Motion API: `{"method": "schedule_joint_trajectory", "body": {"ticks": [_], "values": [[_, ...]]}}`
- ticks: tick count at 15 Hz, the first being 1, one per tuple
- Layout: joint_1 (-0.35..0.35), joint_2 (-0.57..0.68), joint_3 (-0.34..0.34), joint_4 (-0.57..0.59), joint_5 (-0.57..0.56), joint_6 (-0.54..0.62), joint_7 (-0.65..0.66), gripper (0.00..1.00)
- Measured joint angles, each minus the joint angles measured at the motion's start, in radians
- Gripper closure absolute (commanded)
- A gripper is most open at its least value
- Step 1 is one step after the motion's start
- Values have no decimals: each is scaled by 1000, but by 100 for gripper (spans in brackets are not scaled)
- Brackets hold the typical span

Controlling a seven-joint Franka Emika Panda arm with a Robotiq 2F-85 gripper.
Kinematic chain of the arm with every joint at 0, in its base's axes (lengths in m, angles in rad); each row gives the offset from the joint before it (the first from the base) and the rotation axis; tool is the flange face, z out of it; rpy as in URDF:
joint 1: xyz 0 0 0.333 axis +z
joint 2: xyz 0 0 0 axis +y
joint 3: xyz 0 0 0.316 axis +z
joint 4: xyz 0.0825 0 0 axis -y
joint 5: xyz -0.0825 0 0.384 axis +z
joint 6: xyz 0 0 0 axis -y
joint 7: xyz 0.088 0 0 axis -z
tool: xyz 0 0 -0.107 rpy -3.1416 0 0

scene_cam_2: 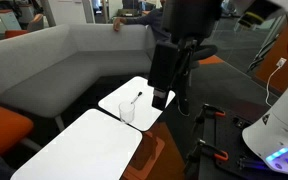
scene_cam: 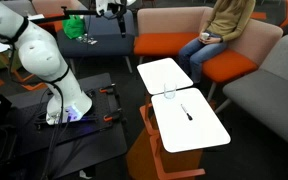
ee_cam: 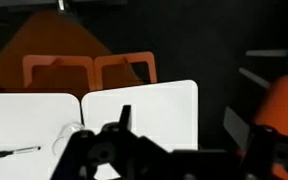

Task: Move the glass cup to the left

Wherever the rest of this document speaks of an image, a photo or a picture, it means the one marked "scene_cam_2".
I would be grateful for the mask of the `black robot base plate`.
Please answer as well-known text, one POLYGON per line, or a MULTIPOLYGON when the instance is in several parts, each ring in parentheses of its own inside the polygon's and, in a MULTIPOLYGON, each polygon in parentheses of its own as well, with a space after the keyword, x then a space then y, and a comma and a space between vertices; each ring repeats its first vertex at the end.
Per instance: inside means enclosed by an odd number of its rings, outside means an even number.
POLYGON ((216 163, 239 176, 250 176, 249 171, 288 175, 288 109, 272 108, 256 122, 224 111, 224 117, 213 118, 213 146, 226 151, 229 159, 216 163))

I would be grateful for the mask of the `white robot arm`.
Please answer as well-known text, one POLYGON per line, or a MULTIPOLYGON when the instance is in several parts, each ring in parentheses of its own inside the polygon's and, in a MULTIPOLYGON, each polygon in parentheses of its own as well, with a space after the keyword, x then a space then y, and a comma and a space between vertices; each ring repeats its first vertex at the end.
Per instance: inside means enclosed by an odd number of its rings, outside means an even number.
MULTIPOLYGON (((244 26, 288 13, 288 0, 231 0, 244 26)), ((210 36, 221 15, 221 0, 167 0, 162 29, 171 40, 156 45, 148 85, 154 88, 152 106, 166 107, 176 75, 188 65, 192 42, 210 36)), ((273 171, 288 174, 288 87, 270 109, 242 130, 248 148, 273 171)))

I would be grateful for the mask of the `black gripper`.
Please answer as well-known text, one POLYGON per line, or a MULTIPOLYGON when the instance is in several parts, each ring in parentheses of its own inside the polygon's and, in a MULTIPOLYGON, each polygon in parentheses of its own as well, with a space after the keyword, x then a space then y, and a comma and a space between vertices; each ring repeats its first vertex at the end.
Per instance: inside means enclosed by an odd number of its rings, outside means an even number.
POLYGON ((162 29, 171 34, 171 42, 208 38, 221 17, 222 0, 166 0, 162 29))

